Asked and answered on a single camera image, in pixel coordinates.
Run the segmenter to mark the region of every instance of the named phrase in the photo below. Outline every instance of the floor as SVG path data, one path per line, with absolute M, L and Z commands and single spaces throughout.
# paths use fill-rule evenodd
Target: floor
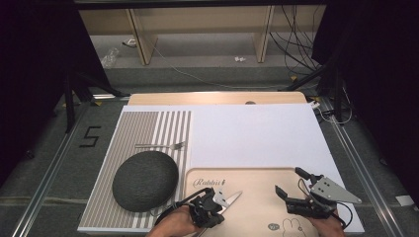
M 110 49 L 118 50 L 115 63 L 108 65 L 106 72 L 114 87 L 128 93 L 277 91 L 289 86 L 292 77 L 301 78 L 310 70 L 285 56 L 272 39 L 265 62 L 258 63 L 251 36 L 247 34 L 161 36 L 151 63 L 146 66 L 139 63 L 135 48 L 123 45 L 129 39 L 131 36 L 92 37 L 100 59 Z M 288 52 L 293 57 L 305 59 L 311 68 L 317 66 L 301 56 L 298 47 L 287 44 L 286 40 L 277 40 L 283 47 L 289 46 Z M 244 60 L 236 61 L 235 57 Z M 154 78 L 158 71 L 170 77 Z M 138 73 L 149 78 L 139 81 Z M 173 80 L 183 80 L 182 85 L 171 86 Z M 317 81 L 313 80 L 300 90 L 307 96 L 315 96 Z M 92 92 L 106 94 L 94 88 Z M 322 99 L 320 109 L 332 110 L 330 98 Z M 77 128 L 69 133 L 64 133 L 64 102 L 57 104 L 54 117 L 34 146 L 35 158 L 23 160 L 0 189 L 0 236 L 12 236 L 22 216 L 31 217 L 27 222 L 29 228 L 25 229 L 27 236 L 87 236 L 77 232 L 77 226 L 125 104 L 126 100 L 115 99 L 88 105 L 76 103 Z M 396 200 L 395 197 L 407 193 L 391 170 L 380 162 L 374 141 L 356 114 L 345 112 L 344 119 L 348 122 L 343 126 L 328 121 L 332 118 L 317 118 L 346 188 L 365 200 L 356 205 L 366 229 L 359 236 L 400 236 L 392 234 L 399 232 L 404 233 L 402 236 L 419 236 L 417 212 L 413 206 L 401 206 Z M 91 149 L 81 146 L 92 142 L 85 137 L 87 129 L 90 129 L 89 135 L 100 137 Z M 361 169 L 354 168 L 358 164 L 362 164 Z M 50 171 L 52 166 L 56 167 L 55 173 Z M 44 178 L 45 174 L 49 174 L 50 180 Z M 370 176 L 372 182 L 357 178 L 360 175 Z M 28 209 L 40 193 L 44 197 L 41 204 Z

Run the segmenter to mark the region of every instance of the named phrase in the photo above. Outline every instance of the black curtain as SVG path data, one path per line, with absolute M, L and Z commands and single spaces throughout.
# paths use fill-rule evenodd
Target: black curtain
M 326 63 L 357 2 L 326 7 L 314 41 L 313 58 Z M 419 4 L 363 1 L 359 24 L 339 57 L 356 114 L 372 134 L 382 157 L 419 203 Z
M 109 82 L 76 9 L 6 0 L 0 20 L 1 185 L 51 118 L 68 73 Z M 74 78 L 72 83 L 79 90 L 90 86 Z

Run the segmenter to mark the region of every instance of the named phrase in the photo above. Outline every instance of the round speaker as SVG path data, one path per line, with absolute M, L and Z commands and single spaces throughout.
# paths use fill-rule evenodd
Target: round speaker
M 126 210 L 144 212 L 167 201 L 176 190 L 179 169 L 160 151 L 143 151 L 129 157 L 115 173 L 112 192 Z

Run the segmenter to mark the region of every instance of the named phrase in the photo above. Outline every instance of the wooden cutting board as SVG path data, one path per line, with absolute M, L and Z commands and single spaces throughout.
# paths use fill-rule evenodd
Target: wooden cutting board
M 304 217 L 288 214 L 285 202 L 275 193 L 275 185 L 290 198 L 304 198 L 298 188 L 300 176 L 293 168 L 191 169 L 185 179 L 185 195 L 213 187 L 226 198 L 243 194 L 223 214 L 225 220 L 208 229 L 203 236 L 318 236 L 316 229 Z

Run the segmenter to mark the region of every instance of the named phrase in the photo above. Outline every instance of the fork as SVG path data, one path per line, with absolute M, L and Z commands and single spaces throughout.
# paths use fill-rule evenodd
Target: fork
M 185 146 L 185 141 L 171 144 L 171 145 L 158 145 L 158 144 L 135 144 L 135 148 L 153 148 L 153 147 L 166 147 L 172 150 L 179 150 Z

